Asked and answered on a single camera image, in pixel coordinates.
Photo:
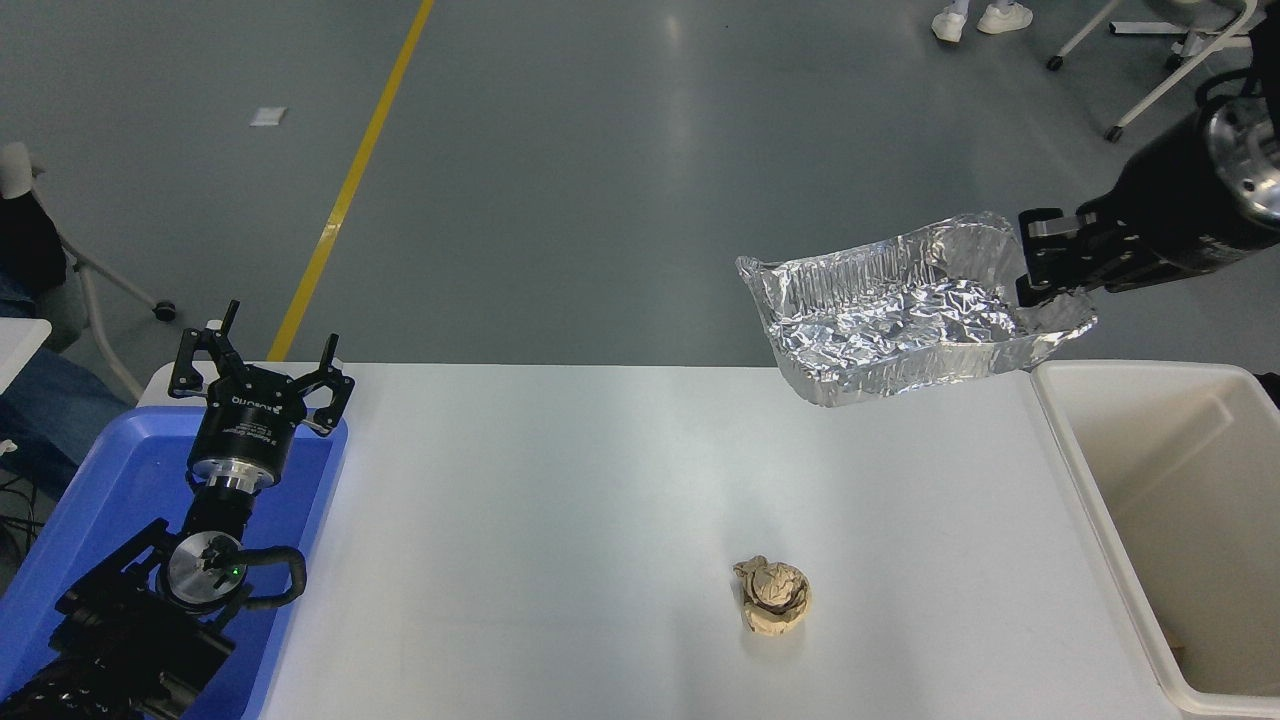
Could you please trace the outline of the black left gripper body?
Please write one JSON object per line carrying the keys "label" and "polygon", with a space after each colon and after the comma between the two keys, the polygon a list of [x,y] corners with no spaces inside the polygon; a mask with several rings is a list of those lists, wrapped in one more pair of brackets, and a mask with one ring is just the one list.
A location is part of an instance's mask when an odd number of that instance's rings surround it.
{"label": "black left gripper body", "polygon": [[225,374],[207,388],[207,407],[188,456],[195,475],[238,462],[261,475],[280,475],[294,432],[305,415],[302,400],[282,373],[250,366]]}

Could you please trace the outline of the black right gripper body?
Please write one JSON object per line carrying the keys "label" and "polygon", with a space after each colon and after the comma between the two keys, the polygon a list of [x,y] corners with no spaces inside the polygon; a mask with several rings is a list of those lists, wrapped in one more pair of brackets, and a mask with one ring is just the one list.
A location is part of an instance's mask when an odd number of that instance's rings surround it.
{"label": "black right gripper body", "polygon": [[1094,288],[1119,293],[1222,270],[1277,246],[1268,113],[1193,113],[1140,149],[1096,213]]}

